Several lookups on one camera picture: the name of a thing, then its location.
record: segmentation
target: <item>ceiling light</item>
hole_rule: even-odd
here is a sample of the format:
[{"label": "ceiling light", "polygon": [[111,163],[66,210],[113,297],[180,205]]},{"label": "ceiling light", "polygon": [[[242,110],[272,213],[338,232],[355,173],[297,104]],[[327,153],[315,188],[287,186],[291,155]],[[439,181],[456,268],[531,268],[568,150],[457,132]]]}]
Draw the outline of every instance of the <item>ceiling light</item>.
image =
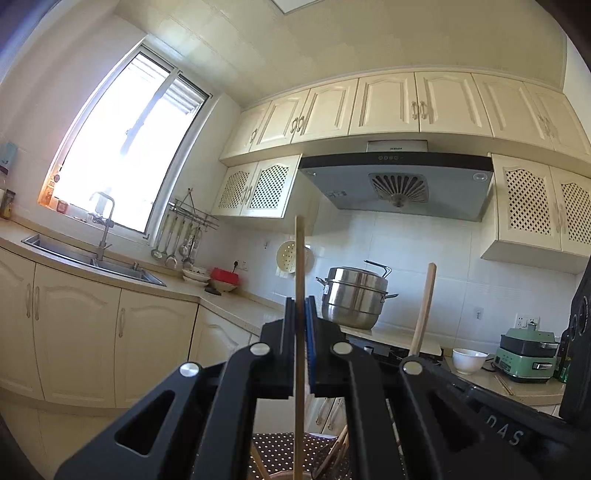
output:
[{"label": "ceiling light", "polygon": [[279,10],[283,12],[284,15],[287,15],[289,12],[293,12],[298,8],[305,7],[306,5],[315,4],[320,2],[321,0],[271,0]]}]

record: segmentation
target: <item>metal screw head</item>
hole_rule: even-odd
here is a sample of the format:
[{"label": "metal screw head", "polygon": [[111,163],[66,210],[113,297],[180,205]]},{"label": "metal screw head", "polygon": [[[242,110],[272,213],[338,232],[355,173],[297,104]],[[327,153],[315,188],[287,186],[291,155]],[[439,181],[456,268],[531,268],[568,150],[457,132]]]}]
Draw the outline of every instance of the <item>metal screw head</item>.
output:
[{"label": "metal screw head", "polygon": [[271,347],[263,342],[258,342],[251,346],[251,353],[256,356],[265,356],[270,351]]},{"label": "metal screw head", "polygon": [[194,377],[199,373],[199,365],[188,362],[186,364],[182,364],[178,371],[181,372],[181,375],[184,377]]},{"label": "metal screw head", "polygon": [[333,352],[338,355],[348,355],[353,351],[353,347],[349,342],[338,342],[333,345]]},{"label": "metal screw head", "polygon": [[420,375],[423,372],[423,366],[419,362],[406,362],[402,369],[408,375]]}]

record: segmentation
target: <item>range hood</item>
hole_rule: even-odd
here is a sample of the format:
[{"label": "range hood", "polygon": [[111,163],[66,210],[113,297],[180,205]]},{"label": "range hood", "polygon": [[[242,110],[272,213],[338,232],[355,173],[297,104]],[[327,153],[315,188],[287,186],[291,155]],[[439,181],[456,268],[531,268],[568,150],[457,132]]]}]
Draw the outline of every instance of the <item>range hood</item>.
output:
[{"label": "range hood", "polygon": [[368,151],[303,157],[302,171],[343,210],[480,221],[492,160],[426,151]]}]

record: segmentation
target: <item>wall socket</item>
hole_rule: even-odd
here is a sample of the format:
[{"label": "wall socket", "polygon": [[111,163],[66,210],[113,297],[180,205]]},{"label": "wall socket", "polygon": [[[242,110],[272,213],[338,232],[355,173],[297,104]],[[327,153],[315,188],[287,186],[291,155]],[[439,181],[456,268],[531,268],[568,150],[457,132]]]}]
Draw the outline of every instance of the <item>wall socket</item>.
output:
[{"label": "wall socket", "polygon": [[515,328],[527,328],[531,322],[537,325],[536,329],[540,328],[540,317],[532,317],[531,315],[523,315],[521,313],[515,315]]}]

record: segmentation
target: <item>white tile wall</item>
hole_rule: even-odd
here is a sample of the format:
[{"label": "white tile wall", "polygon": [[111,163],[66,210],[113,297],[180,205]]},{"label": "white tile wall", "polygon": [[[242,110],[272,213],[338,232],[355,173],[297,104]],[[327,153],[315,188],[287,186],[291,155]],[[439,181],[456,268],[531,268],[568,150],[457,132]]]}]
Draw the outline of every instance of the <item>white tile wall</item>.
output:
[{"label": "white tile wall", "polygon": [[[210,255],[222,268],[231,269],[234,260],[246,261],[248,271],[237,272],[247,291],[279,303],[294,294],[293,277],[278,276],[275,263],[277,249],[289,235],[228,225],[216,235]],[[330,267],[339,266],[379,271],[363,263],[370,259],[393,269],[388,290],[400,294],[386,300],[379,321],[409,329],[414,329],[418,316],[427,264],[435,262],[437,280],[427,333],[447,347],[494,352],[517,313],[539,316],[542,330],[560,336],[578,285],[575,275],[480,259],[479,223],[340,211],[326,199],[314,235],[306,243],[314,254],[307,265],[306,294],[315,295],[318,305],[322,286],[316,276],[324,278]],[[201,258],[207,262],[207,255]],[[483,311],[480,319],[477,308]]]}]

